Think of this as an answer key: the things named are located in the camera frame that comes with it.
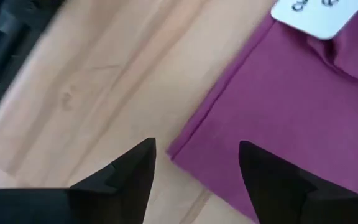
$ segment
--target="magenta cloth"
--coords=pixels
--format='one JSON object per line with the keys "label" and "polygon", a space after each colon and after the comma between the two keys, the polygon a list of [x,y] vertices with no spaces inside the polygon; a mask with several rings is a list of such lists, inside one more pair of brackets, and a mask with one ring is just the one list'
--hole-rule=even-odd
{"label": "magenta cloth", "polygon": [[168,150],[257,220],[241,177],[241,140],[358,192],[358,13],[330,41],[268,16]]}

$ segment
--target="light wood surface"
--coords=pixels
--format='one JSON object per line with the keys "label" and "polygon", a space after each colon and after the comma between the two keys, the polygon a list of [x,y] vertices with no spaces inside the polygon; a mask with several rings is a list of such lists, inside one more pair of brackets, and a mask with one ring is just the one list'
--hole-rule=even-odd
{"label": "light wood surface", "polygon": [[146,137],[145,223],[250,223],[165,150],[274,0],[67,0],[0,104],[0,187],[61,187]]}

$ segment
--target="black object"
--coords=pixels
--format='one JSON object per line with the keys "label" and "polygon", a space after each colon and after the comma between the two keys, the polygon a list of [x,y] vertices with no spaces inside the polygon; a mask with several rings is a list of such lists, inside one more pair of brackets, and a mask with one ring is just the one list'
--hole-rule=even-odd
{"label": "black object", "polygon": [[5,0],[0,29],[0,99],[64,0]]}
{"label": "black object", "polygon": [[358,223],[357,193],[247,141],[239,162],[260,224]]}
{"label": "black object", "polygon": [[140,224],[155,155],[148,138],[69,189],[0,189],[0,223]]}

